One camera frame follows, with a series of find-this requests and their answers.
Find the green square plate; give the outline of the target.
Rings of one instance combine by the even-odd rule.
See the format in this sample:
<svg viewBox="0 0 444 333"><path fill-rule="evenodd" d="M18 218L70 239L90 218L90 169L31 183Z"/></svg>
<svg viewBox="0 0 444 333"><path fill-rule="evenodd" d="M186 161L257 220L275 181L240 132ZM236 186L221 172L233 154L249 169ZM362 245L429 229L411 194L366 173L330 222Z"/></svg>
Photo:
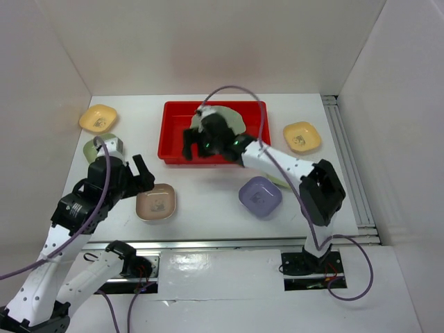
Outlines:
<svg viewBox="0 0 444 333"><path fill-rule="evenodd" d="M117 138L117 136L112 134L112 133L101 134L101 135L99 135L99 137L101 139L103 139L104 141ZM94 140L93 139L89 140L84 145L84 147L83 147L83 155L85 156L85 159L87 160L87 162L89 164L92 163L96 159L96 157L97 157L97 150L95 148Z"/></svg>
<svg viewBox="0 0 444 333"><path fill-rule="evenodd" d="M273 177L267 173L264 174L264 176L269 179L273 184L282 187L282 188L286 188L286 189L290 189L291 187L289 186L288 182L286 180L280 180L279 178Z"/></svg>

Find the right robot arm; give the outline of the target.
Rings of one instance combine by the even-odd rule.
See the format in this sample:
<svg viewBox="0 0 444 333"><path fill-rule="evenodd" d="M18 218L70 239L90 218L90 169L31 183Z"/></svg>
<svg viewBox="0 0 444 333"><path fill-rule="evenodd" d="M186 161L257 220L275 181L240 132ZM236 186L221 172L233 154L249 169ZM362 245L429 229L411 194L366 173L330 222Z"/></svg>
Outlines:
<svg viewBox="0 0 444 333"><path fill-rule="evenodd" d="M304 267L317 272L326 265L332 247L334 218L346 197L329 161L301 160L249 134L236 135L217 113L205 116L198 127L183 130L182 137L182 155L188 161L193 160L191 146L196 144L199 157L220 155L243 168L285 181L309 225L309 235L302 248Z"/></svg>

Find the large green scalloped bowl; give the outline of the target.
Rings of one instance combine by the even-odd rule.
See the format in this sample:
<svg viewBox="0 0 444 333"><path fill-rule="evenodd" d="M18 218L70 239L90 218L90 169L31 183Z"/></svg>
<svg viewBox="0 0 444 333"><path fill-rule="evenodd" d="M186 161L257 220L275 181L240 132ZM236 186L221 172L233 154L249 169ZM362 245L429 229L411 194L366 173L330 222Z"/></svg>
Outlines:
<svg viewBox="0 0 444 333"><path fill-rule="evenodd" d="M225 107L225 106L221 106L218 105L219 111L217 112L217 114L219 114L220 116L222 116L228 127L231 128L234 132L234 134L236 135L240 135L244 132L246 132L246 125L244 123L243 117L235 110L229 108L229 107ZM189 128L197 128L199 132L203 131L203 127L201 126L201 120L198 120L195 116L193 115L193 117L191 118L191 124L189 126Z"/></svg>

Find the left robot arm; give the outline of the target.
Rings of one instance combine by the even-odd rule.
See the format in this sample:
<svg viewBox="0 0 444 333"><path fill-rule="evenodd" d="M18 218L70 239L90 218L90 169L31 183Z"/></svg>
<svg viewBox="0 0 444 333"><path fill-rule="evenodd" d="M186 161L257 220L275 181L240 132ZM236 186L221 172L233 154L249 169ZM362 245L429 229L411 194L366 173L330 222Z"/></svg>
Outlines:
<svg viewBox="0 0 444 333"><path fill-rule="evenodd" d="M94 262L72 280L67 274L98 224L121 200L154 188L154 175L142 156L133 160L139 171L118 157L101 156L87 177L62 197L36 263L16 296L1 308L1 329L9 332L66 332L76 310L110 278L147 280L152 264L123 241L109 243Z"/></svg>

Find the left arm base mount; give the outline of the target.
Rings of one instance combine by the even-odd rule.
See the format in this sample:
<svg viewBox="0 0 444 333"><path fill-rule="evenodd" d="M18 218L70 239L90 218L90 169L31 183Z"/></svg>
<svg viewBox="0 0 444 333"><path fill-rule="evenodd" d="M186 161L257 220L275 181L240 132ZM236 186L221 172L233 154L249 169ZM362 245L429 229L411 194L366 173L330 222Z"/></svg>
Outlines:
<svg viewBox="0 0 444 333"><path fill-rule="evenodd" d="M149 253L145 258L151 264L150 268L145 264L139 265L135 269L135 274L129 277L122 275L112 277L99 290L108 295L133 295L142 288L145 288L142 294L157 293L160 255Z"/></svg>

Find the yellow square plate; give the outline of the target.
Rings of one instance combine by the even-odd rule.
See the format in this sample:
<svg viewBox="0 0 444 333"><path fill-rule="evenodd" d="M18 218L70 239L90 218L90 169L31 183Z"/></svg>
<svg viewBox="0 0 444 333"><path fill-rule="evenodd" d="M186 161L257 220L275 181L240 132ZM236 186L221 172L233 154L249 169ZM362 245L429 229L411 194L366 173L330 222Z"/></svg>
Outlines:
<svg viewBox="0 0 444 333"><path fill-rule="evenodd" d="M317 129L306 121L291 123L282 132L287 146L295 153L308 153L322 144Z"/></svg>
<svg viewBox="0 0 444 333"><path fill-rule="evenodd" d="M86 110L79 119L79 126L91 133L105 133L117 120L117 111L107 105L96 104Z"/></svg>

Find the purple square panda plate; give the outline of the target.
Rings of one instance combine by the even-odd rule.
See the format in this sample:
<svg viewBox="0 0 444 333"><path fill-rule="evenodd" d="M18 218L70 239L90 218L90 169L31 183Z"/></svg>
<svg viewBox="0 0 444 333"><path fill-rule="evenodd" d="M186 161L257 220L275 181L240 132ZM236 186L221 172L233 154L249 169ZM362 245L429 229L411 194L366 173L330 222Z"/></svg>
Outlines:
<svg viewBox="0 0 444 333"><path fill-rule="evenodd" d="M251 214L265 219L282 202L282 192L268 178L256 176L240 188L238 198Z"/></svg>

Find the pink square panda plate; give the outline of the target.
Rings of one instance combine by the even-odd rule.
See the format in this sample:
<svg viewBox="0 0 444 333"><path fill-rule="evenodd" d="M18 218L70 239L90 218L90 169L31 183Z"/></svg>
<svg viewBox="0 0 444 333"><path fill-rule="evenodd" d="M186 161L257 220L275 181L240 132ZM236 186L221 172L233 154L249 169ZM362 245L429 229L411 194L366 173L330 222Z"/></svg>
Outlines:
<svg viewBox="0 0 444 333"><path fill-rule="evenodd" d="M135 212L142 221L160 221L173 216L176 210L176 191L166 183L156 184L150 191L136 197Z"/></svg>

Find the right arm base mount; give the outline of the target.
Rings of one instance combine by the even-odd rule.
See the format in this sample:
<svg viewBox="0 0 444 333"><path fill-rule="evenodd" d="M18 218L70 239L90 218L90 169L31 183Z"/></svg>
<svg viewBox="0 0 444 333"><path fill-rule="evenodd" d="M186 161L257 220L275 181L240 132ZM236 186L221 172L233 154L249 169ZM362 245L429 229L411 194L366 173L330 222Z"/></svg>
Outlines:
<svg viewBox="0 0 444 333"><path fill-rule="evenodd" d="M285 291L346 289L347 282L339 251L332 251L320 266L311 265L301 253L282 253L278 268L284 279Z"/></svg>

